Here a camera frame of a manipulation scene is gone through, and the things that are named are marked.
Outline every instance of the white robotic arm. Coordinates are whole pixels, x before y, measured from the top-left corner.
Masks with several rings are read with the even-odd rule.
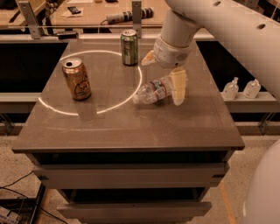
[[[201,25],[280,102],[280,25],[231,0],[165,0],[170,6],[154,45],[162,67],[186,62]]]

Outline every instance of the white bottle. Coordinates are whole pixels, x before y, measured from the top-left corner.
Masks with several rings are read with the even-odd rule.
[[[133,95],[135,104],[152,104],[172,94],[168,83],[168,76],[153,80],[141,86]]]
[[[235,99],[239,89],[237,81],[238,78],[234,77],[234,79],[224,87],[224,90],[222,91],[222,97],[225,101],[232,101]]]
[[[245,97],[249,99],[256,98],[256,95],[260,92],[261,85],[257,79],[251,80],[247,83],[246,87],[244,88],[243,94]]]

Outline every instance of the wire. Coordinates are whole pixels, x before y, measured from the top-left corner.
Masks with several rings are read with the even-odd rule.
[[[17,193],[17,194],[19,194],[20,196],[23,196],[24,198],[29,199],[26,195],[22,194],[21,192],[14,191],[14,190],[11,190],[11,189],[6,188],[6,187],[3,187],[3,186],[2,186],[0,189],[4,189],[4,190],[6,190],[6,191],[10,191],[10,192],[13,192],[13,193]],[[38,206],[39,209],[41,209],[41,210],[42,210],[43,212],[45,212],[46,214],[48,214],[48,215],[50,215],[51,217],[53,217],[54,219],[56,219],[56,220],[58,220],[58,221],[62,221],[62,222],[65,223],[65,224],[68,224],[67,222],[65,222],[65,221],[62,220],[61,218],[59,218],[59,217],[57,217],[57,216],[55,216],[55,215],[53,215],[53,214],[47,212],[43,207],[41,207],[40,205],[38,205],[38,203],[35,202],[35,205]]]
[[[19,178],[19,179],[16,180],[15,182],[9,184],[9,185],[0,186],[0,189],[1,189],[1,188],[8,187],[8,186],[13,186],[13,185],[15,185],[19,180],[22,180],[22,179],[24,179],[24,178],[27,178],[27,177],[28,177],[29,175],[31,175],[31,174],[32,174],[32,171],[31,171],[30,173],[26,174],[25,176],[23,176],[22,178]]]
[[[97,31],[97,33],[100,33],[100,27],[102,26],[102,24],[103,24],[104,22],[107,22],[107,19],[103,20],[103,21],[100,23],[100,25],[98,26],[98,31]]]

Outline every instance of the soda can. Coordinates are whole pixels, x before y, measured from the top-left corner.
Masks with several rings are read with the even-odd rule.
[[[68,58],[63,60],[62,71],[75,100],[81,101],[91,95],[87,69],[81,59]]]
[[[138,63],[138,36],[135,30],[124,31],[121,35],[122,63],[133,66]]]

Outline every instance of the floor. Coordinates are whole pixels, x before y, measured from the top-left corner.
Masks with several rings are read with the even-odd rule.
[[[278,139],[280,134],[267,136],[246,136],[242,134],[246,145],[243,151],[237,151],[230,159],[230,170],[218,187],[211,188],[205,196],[205,201],[211,201],[213,207],[204,217],[196,217],[188,224],[238,224],[242,217],[242,203],[246,197],[252,174],[263,153]],[[6,186],[32,171],[33,164],[25,155],[14,154],[11,146],[17,140],[17,135],[0,135],[0,186]],[[38,179],[31,174],[9,188],[27,197],[35,197],[39,189]],[[14,199],[17,195],[0,189],[0,199]],[[55,207],[65,203],[56,190],[46,190],[41,206],[49,213],[59,217],[68,224],[79,224],[77,220],[66,220]],[[37,224],[59,224],[49,214],[40,212]]]

